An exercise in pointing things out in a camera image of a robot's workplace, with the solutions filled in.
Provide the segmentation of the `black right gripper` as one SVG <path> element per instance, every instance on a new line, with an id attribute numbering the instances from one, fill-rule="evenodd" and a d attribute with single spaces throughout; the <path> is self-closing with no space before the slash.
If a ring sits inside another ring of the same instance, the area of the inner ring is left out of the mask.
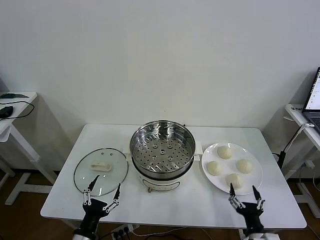
<path id="1" fill-rule="evenodd" d="M 246 229 L 243 231 L 245 235 L 264 233 L 264 226 L 260 221 L 260 216 L 263 213 L 263 205 L 265 200 L 262 199 L 259 191 L 252 185 L 253 194 L 256 203 L 240 202 L 235 193 L 233 184 L 230 183 L 229 202 L 236 212 L 244 217 Z"/>

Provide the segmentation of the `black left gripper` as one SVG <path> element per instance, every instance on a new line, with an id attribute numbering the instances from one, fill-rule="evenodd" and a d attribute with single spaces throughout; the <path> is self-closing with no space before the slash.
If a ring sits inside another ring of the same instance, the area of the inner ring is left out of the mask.
<path id="1" fill-rule="evenodd" d="M 82 223 L 80 224 L 81 229 L 85 230 L 96 230 L 101 218 L 107 216 L 107 213 L 113 211 L 119 205 L 121 183 L 118 184 L 116 192 L 114 194 L 111 204 L 107 204 L 104 201 L 91 199 L 91 192 L 99 178 L 99 174 L 90 182 L 88 187 L 83 190 L 83 205 L 82 208 L 85 212 Z"/>

